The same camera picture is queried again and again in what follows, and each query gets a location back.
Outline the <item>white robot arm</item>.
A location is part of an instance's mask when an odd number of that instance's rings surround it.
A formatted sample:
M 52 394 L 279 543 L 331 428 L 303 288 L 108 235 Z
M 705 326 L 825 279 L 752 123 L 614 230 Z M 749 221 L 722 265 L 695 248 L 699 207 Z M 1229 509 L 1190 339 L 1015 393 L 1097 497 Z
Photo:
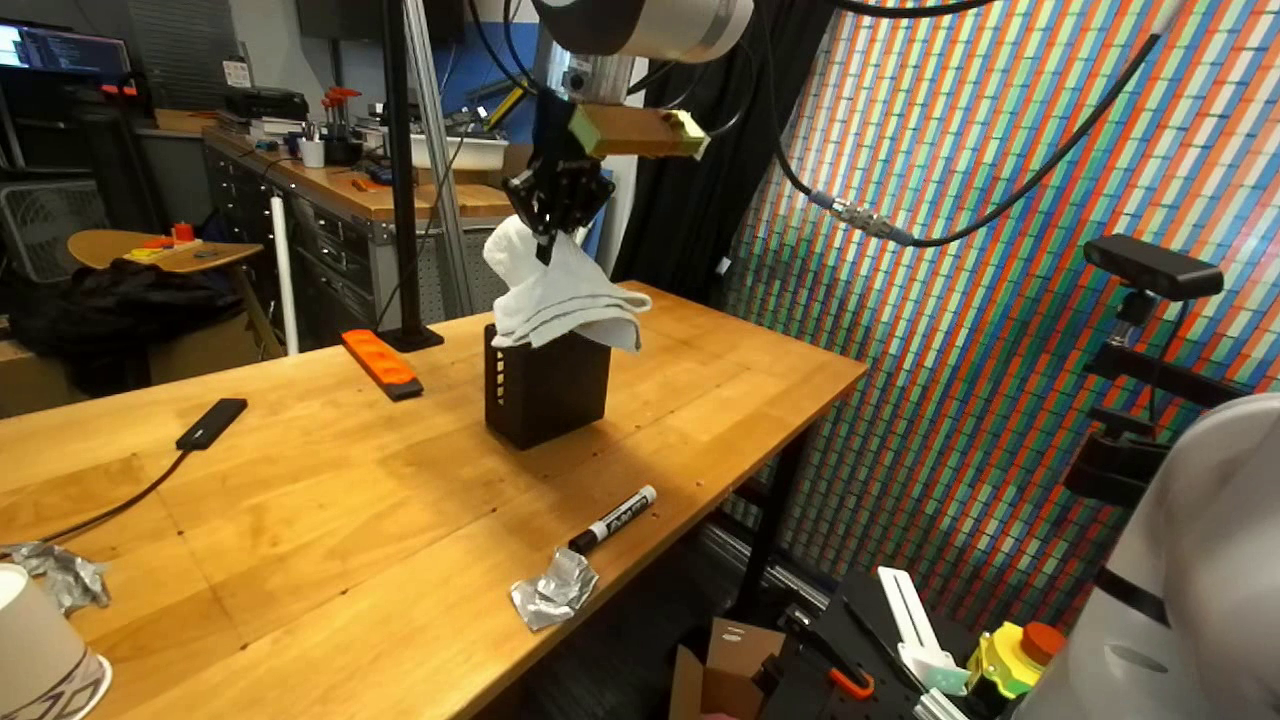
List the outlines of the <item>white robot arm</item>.
M 531 0 L 542 27 L 574 61 L 576 79 L 537 90 L 531 159 L 505 190 L 552 259 L 559 235 L 580 230 L 614 194 L 607 157 L 699 159 L 714 133 L 680 102 L 638 106 L 638 61 L 714 65 L 727 55 L 755 0 Z

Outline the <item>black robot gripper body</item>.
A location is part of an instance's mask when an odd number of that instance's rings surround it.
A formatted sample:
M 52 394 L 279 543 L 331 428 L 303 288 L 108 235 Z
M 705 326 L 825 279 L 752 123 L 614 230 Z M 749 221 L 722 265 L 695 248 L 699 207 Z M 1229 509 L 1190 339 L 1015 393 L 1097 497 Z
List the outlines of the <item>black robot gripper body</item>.
M 552 259 L 552 243 L 580 230 L 614 200 L 617 183 L 595 159 L 537 159 L 505 183 L 512 212 L 531 228 L 537 254 Z

